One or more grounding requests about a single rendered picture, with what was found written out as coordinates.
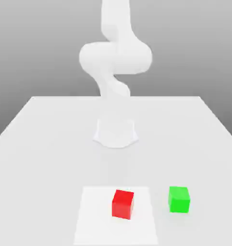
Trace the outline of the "small green cube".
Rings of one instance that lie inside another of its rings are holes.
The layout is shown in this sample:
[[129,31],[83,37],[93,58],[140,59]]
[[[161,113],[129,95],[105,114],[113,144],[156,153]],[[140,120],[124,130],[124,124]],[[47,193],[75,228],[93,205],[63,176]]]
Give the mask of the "small green cube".
[[170,186],[168,204],[170,212],[188,213],[190,196],[187,187]]

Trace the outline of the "small red cube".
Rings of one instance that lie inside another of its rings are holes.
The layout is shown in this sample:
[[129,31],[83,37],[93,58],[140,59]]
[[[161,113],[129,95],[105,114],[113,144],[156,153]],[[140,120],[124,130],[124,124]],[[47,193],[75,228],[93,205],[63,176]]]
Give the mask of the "small red cube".
[[130,220],[133,207],[134,192],[116,189],[111,205],[112,217]]

